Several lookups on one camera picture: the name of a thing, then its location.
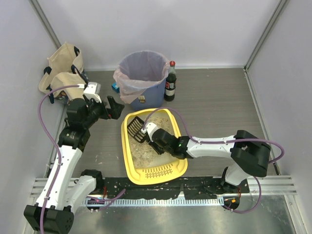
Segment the black litter scoop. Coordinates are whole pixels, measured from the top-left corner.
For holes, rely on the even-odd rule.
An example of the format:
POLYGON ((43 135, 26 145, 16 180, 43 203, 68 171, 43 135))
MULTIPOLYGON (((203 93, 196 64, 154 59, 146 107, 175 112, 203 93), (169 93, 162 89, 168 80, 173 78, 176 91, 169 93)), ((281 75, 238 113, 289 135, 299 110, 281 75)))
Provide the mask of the black litter scoop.
POLYGON ((143 124, 144 124, 144 121, 138 116, 136 116, 127 125, 128 134, 138 143, 143 143, 147 139, 146 135, 141 131, 143 124))

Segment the yellow litter box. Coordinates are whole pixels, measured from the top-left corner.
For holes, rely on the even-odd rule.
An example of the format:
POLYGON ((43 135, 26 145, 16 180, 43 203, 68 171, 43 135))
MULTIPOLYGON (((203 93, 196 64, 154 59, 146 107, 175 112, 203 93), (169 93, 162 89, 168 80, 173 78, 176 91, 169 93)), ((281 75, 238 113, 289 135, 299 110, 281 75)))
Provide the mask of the yellow litter box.
POLYGON ((137 185, 152 185, 167 182, 182 176, 188 168, 188 161, 186 159, 177 159, 175 162, 151 168, 139 169, 134 167, 129 146, 127 125, 136 116, 145 120, 152 111, 154 111, 154 108, 130 113, 121 124, 121 142, 127 176, 137 185))

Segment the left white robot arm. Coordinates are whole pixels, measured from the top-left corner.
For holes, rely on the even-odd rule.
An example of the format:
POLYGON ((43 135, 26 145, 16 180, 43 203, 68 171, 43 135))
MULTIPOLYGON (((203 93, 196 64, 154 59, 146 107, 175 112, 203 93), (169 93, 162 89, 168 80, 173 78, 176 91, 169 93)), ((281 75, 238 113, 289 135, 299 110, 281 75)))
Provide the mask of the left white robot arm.
POLYGON ((76 98, 69 102, 65 128, 56 143, 57 157, 43 191, 34 205, 27 205, 24 217, 33 230, 41 233, 67 234, 74 214, 87 196, 104 188, 102 173, 86 169, 78 182, 68 189, 73 171, 82 156, 90 127, 99 119, 119 119, 123 104, 108 96, 109 108, 95 97, 76 98))

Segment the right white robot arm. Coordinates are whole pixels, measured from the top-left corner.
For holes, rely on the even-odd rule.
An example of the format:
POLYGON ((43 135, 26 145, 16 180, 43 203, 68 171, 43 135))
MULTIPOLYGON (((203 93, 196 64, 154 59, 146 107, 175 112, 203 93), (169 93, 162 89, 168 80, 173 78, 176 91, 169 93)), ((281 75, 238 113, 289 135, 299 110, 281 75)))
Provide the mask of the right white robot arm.
POLYGON ((213 194, 234 193, 250 176, 266 177, 271 147, 249 132, 239 130, 224 138, 176 137, 161 128, 147 131, 149 140, 164 152, 178 159, 199 157, 229 158, 234 163, 226 167, 218 184, 208 185, 213 194))

